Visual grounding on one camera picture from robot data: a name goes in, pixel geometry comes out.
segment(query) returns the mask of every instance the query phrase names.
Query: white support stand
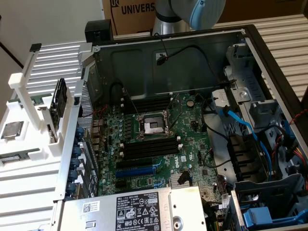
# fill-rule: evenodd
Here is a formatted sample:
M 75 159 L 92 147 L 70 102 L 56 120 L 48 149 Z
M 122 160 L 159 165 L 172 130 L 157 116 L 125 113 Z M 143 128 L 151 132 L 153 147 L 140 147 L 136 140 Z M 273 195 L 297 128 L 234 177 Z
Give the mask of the white support stand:
M 40 130 L 41 120 L 25 87 L 26 79 L 23 73 L 11 74 L 9 85 L 14 89 L 26 110 L 28 117 L 36 130 Z

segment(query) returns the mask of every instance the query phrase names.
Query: gray robot arm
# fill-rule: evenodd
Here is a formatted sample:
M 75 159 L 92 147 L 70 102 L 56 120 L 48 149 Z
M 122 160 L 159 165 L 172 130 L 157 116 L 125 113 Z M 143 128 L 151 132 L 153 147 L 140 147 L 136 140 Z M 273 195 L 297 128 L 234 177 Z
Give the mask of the gray robot arm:
M 185 31 L 181 20 L 194 30 L 209 29 L 220 18 L 226 0 L 156 0 L 154 32 Z

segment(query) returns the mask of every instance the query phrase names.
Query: cardboard box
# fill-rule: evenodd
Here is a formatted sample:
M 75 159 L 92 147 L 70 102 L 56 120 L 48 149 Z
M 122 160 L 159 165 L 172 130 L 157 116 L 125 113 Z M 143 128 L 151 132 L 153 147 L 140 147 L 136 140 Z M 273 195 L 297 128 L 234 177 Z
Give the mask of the cardboard box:
M 305 0 L 227 0 L 218 23 L 299 14 Z
M 114 35 L 150 31 L 155 21 L 155 0 L 102 0 Z M 271 18 L 303 12 L 305 0 L 227 0 L 219 23 Z
M 103 0 L 103 11 L 114 35 L 150 31 L 154 26 L 155 0 Z

